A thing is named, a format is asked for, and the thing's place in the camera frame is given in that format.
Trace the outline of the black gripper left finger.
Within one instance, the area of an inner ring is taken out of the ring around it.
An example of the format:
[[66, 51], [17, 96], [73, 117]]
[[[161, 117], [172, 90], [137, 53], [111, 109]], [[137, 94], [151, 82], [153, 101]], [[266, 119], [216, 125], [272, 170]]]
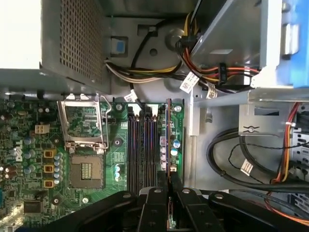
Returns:
[[43, 226], [42, 232], [165, 232], [168, 181], [159, 171], [158, 185], [135, 195], [120, 191]]

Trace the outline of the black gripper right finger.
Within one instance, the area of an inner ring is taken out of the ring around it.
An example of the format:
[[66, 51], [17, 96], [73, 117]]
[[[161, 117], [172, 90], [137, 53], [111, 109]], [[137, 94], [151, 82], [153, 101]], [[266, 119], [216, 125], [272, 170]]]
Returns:
[[170, 174], [173, 215], [179, 228], [193, 232], [277, 232], [278, 222], [270, 211], [223, 192], [205, 199], [185, 188], [177, 173]]

